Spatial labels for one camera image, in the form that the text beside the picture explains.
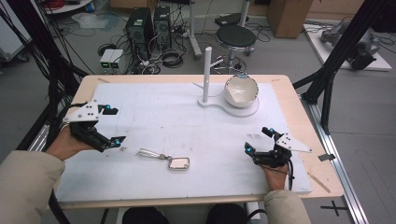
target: white pole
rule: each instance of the white pole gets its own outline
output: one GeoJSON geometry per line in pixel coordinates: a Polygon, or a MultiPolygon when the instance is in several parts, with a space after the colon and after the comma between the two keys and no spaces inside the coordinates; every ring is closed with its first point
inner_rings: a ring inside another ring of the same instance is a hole
{"type": "Polygon", "coordinates": [[[190,30],[187,32],[189,33],[189,40],[191,42],[192,49],[194,50],[194,58],[195,60],[202,57],[201,49],[199,48],[197,39],[195,38],[195,0],[190,0],[190,30]]]}
{"type": "Polygon", "coordinates": [[[245,27],[245,22],[248,16],[248,6],[250,5],[250,0],[245,0],[244,4],[242,5],[242,13],[241,13],[241,20],[239,21],[239,25],[245,27]]]}
{"type": "Polygon", "coordinates": [[[204,97],[202,101],[207,102],[207,95],[209,92],[209,76],[210,76],[210,61],[212,60],[212,48],[205,49],[205,75],[204,75],[204,97]]]}

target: computer tower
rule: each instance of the computer tower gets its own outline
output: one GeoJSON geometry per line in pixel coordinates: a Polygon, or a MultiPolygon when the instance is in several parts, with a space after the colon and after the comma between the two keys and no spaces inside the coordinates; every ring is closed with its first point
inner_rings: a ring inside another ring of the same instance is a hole
{"type": "Polygon", "coordinates": [[[172,48],[170,7],[156,6],[154,11],[154,30],[157,36],[157,49],[172,48]]]}
{"type": "Polygon", "coordinates": [[[134,7],[125,29],[132,54],[138,54],[142,60],[148,60],[154,49],[154,29],[149,8],[134,7]]]}

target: white platform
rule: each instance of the white platform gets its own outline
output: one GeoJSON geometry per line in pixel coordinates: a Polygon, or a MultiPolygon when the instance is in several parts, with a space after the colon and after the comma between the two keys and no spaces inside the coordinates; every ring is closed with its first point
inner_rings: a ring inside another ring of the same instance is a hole
{"type": "MultiPolygon", "coordinates": [[[[320,28],[319,26],[316,25],[310,25],[310,24],[304,24],[304,28],[308,30],[318,29],[320,28]]],[[[327,58],[329,58],[330,53],[333,50],[332,44],[330,43],[322,43],[320,41],[320,37],[323,31],[319,31],[317,33],[306,33],[308,36],[309,41],[312,44],[312,47],[314,47],[315,53],[318,55],[320,61],[322,63],[326,62],[327,58]]],[[[376,58],[376,61],[370,63],[366,68],[363,70],[372,70],[372,71],[389,71],[392,69],[392,67],[378,54],[376,53],[374,55],[376,58]]],[[[343,65],[341,65],[341,68],[345,69],[353,69],[348,62],[344,62],[343,65]]]]}
{"type": "MultiPolygon", "coordinates": [[[[211,84],[209,95],[223,84],[211,84]]],[[[202,108],[202,90],[191,84],[101,84],[93,99],[118,108],[96,125],[106,137],[126,135],[121,148],[83,151],[66,161],[57,189],[63,203],[107,200],[177,199],[263,195],[262,169],[244,152],[245,142],[270,150],[274,140],[263,126],[288,131],[270,84],[259,84],[260,108],[236,118],[216,107],[202,108]],[[167,161],[136,156],[143,147],[173,157],[189,157],[188,171],[167,168],[167,161]]],[[[298,153],[293,152],[293,191],[311,191],[298,153]]]]}

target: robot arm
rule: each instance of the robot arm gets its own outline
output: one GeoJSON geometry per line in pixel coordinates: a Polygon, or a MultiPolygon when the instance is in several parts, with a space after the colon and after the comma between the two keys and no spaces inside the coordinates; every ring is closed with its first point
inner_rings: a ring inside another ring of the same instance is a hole
{"type": "MultiPolygon", "coordinates": [[[[320,37],[322,43],[329,42],[334,47],[338,40],[347,29],[349,23],[341,21],[332,29],[323,31],[320,37]]],[[[379,51],[379,39],[374,37],[370,32],[366,32],[357,46],[352,50],[346,59],[353,69],[362,70],[370,63],[376,60],[373,57],[379,51]]]]}
{"type": "Polygon", "coordinates": [[[100,113],[116,115],[119,111],[117,108],[111,108],[110,105],[99,105],[95,101],[75,106],[80,106],[80,108],[64,117],[64,122],[69,123],[70,132],[73,136],[100,152],[108,148],[120,147],[125,136],[107,139],[94,127],[99,121],[100,113]]]}
{"type": "Polygon", "coordinates": [[[269,165],[272,168],[286,165],[291,158],[291,150],[310,152],[312,149],[302,144],[289,133],[278,133],[274,129],[262,128],[262,132],[274,137],[274,148],[268,152],[257,152],[249,143],[245,143],[245,152],[256,165],[269,165]]]}

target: white bowl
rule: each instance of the white bowl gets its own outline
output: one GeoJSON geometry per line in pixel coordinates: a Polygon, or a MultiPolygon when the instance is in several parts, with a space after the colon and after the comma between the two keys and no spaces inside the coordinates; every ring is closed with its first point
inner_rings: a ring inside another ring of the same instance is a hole
{"type": "Polygon", "coordinates": [[[240,108],[253,104],[258,94],[257,82],[245,74],[229,78],[225,83],[223,92],[228,103],[240,108]]]}

